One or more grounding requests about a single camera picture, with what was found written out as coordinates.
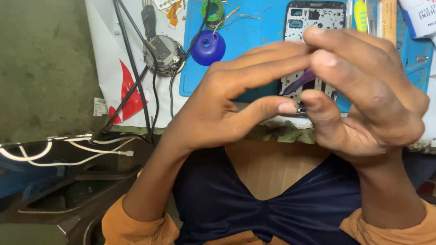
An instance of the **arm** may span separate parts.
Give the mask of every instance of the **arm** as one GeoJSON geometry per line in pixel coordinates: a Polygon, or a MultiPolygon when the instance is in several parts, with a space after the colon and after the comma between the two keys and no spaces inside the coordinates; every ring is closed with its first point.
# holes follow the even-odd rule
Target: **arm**
{"type": "Polygon", "coordinates": [[[426,209],[416,194],[400,150],[374,159],[375,166],[357,167],[362,215],[375,227],[406,229],[419,225],[426,209]]]}
{"type": "Polygon", "coordinates": [[[294,114],[296,103],[282,96],[260,98],[242,111],[232,99],[249,88],[308,68],[309,52],[306,44],[283,42],[210,66],[165,129],[132,188],[103,218],[106,244],[171,244],[178,231],[164,212],[183,162],[194,150],[243,138],[255,125],[279,113],[294,114]]]}
{"type": "Polygon", "coordinates": [[[177,139],[162,137],[138,179],[126,194],[123,208],[137,221],[158,220],[164,214],[177,173],[190,152],[177,139]]]}
{"type": "Polygon", "coordinates": [[[366,245],[436,244],[435,207],[421,201],[402,163],[402,148],[424,133],[429,98],[404,74],[389,41],[352,31],[308,28],[304,40],[319,50],[311,68],[352,102],[348,117],[324,93],[308,91],[318,144],[356,169],[362,208],[340,228],[366,245]]]}

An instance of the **dark blue shorts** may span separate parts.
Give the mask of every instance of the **dark blue shorts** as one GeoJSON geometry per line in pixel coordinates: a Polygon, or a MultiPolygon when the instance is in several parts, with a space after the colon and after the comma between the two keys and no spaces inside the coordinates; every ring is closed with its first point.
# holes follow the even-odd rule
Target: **dark blue shorts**
{"type": "MultiPolygon", "coordinates": [[[[416,187],[436,169],[436,156],[405,152],[403,159],[416,187]]],[[[291,245],[358,244],[339,225],[361,207],[359,178],[334,154],[283,194],[260,201],[241,182],[224,147],[202,149],[184,163],[173,194],[184,222],[177,245],[250,230],[265,242],[276,236],[291,245]]]]}

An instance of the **solder wire spool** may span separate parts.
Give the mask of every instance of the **solder wire spool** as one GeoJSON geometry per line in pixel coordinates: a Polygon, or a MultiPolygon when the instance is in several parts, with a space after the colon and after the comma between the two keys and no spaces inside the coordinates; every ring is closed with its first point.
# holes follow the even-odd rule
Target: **solder wire spool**
{"type": "MultiPolygon", "coordinates": [[[[208,2],[205,0],[203,1],[203,4],[201,5],[201,15],[203,18],[206,17],[206,7],[208,5],[208,2]]],[[[218,28],[223,27],[224,22],[221,22],[224,20],[224,5],[222,4],[221,0],[211,0],[209,7],[209,13],[211,13],[208,17],[208,20],[206,21],[206,27],[209,30],[215,30],[217,25],[219,24],[218,28]]]]}

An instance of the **hand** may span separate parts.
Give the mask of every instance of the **hand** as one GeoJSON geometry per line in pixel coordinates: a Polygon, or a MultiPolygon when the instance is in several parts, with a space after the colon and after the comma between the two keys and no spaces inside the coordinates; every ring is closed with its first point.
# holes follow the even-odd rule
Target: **hand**
{"type": "Polygon", "coordinates": [[[295,114],[296,103],[282,96],[257,99],[242,111],[231,101],[249,88],[269,84],[309,67],[310,48],[282,42],[253,49],[241,57],[210,66],[163,139],[178,141],[183,151],[222,146],[243,138],[255,125],[278,114],[295,114]]]}
{"type": "Polygon", "coordinates": [[[364,157],[398,152],[421,137],[429,98],[407,79],[391,42],[318,28],[308,28],[304,40],[320,49],[310,62],[315,74],[353,103],[341,118],[324,93],[302,93],[318,144],[352,163],[368,163],[364,157]]]}

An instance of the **finger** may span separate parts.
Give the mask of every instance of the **finger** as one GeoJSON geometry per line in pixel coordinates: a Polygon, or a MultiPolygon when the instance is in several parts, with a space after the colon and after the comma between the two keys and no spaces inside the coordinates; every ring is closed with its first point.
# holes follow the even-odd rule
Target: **finger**
{"type": "Polygon", "coordinates": [[[245,93],[247,89],[265,86],[276,79],[304,70],[309,65],[310,56],[299,55],[226,71],[226,75],[232,80],[227,83],[226,94],[229,99],[234,99],[245,93]]]}
{"type": "MultiPolygon", "coordinates": [[[[396,52],[395,47],[389,41],[378,44],[378,46],[390,46],[390,48],[378,48],[359,39],[365,34],[351,35],[350,32],[319,28],[308,28],[303,35],[307,43],[331,51],[353,63],[364,73],[385,82],[407,109],[422,116],[427,111],[427,96],[407,79],[401,65],[396,64],[383,50],[388,49],[389,53],[396,52]]],[[[376,43],[369,37],[365,40],[376,43]]]]}
{"type": "Polygon", "coordinates": [[[292,45],[291,47],[280,49],[269,49],[254,54],[244,55],[233,61],[229,61],[228,67],[230,69],[239,69],[251,65],[257,65],[264,62],[270,62],[275,60],[282,60],[297,55],[304,55],[311,53],[311,50],[306,44],[300,44],[298,46],[292,45]]]}
{"type": "Polygon", "coordinates": [[[279,114],[295,114],[297,103],[283,96],[266,96],[255,100],[242,111],[236,113],[233,125],[240,125],[235,130],[246,135],[254,126],[279,114]]]}
{"type": "Polygon", "coordinates": [[[311,68],[324,82],[341,91],[374,124],[405,123],[409,110],[389,86],[325,50],[312,56],[311,68]]]}
{"type": "Polygon", "coordinates": [[[322,91],[314,89],[305,90],[301,101],[315,127],[318,144],[331,150],[345,150],[347,131],[338,106],[322,91]]]}
{"type": "Polygon", "coordinates": [[[311,27],[304,31],[303,37],[307,44],[335,53],[377,79],[387,81],[401,77],[403,83],[410,85],[387,52],[345,31],[311,27]]]}
{"type": "Polygon", "coordinates": [[[263,51],[280,50],[280,49],[285,49],[285,48],[295,48],[295,47],[300,47],[303,45],[307,46],[303,42],[281,41],[281,42],[272,43],[272,44],[268,44],[265,46],[254,48],[254,49],[249,50],[249,51],[245,52],[244,54],[242,54],[241,57],[246,56],[246,55],[250,55],[250,54],[263,52],[263,51]]]}
{"type": "Polygon", "coordinates": [[[344,29],[348,34],[366,42],[373,46],[383,49],[388,53],[388,55],[392,58],[392,60],[402,69],[401,58],[398,54],[398,50],[392,44],[391,41],[388,41],[383,38],[375,37],[372,35],[368,35],[367,33],[358,32],[350,29],[344,29]]]}

